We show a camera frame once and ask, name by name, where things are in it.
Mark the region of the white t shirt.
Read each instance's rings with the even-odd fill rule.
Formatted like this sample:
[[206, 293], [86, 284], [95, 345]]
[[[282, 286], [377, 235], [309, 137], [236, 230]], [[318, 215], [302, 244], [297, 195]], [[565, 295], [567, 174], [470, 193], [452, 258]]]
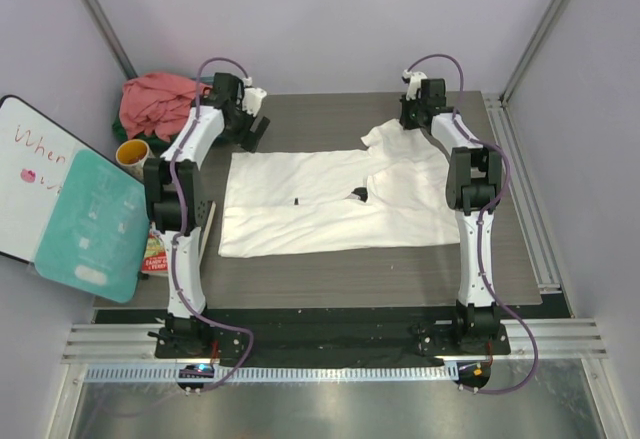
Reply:
[[363, 148], [233, 155], [219, 253], [227, 258], [456, 244], [448, 162], [392, 119]]

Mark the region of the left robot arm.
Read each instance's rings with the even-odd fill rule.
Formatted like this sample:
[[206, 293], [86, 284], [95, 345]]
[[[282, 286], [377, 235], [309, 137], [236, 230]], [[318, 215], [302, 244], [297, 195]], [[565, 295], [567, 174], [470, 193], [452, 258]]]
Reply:
[[200, 358], [213, 347], [200, 272], [201, 238], [213, 204], [204, 194], [201, 167], [219, 138], [256, 151], [270, 124], [258, 118], [266, 97], [249, 77], [215, 74], [209, 91], [196, 94], [171, 146], [144, 165], [146, 211], [165, 249], [169, 282], [164, 325], [152, 335], [158, 358]]

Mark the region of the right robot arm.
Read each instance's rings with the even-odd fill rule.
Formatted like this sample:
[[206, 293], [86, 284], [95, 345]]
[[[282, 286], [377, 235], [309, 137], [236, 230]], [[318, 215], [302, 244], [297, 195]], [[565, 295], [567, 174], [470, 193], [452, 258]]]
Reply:
[[446, 340], [447, 349], [488, 355], [500, 331], [498, 305], [488, 288], [494, 212], [490, 202], [502, 189], [502, 160], [447, 104], [444, 80], [408, 70], [402, 80], [407, 91], [400, 99], [400, 124], [424, 130], [448, 155], [445, 199], [460, 234], [461, 278], [452, 330], [436, 330], [434, 337]]

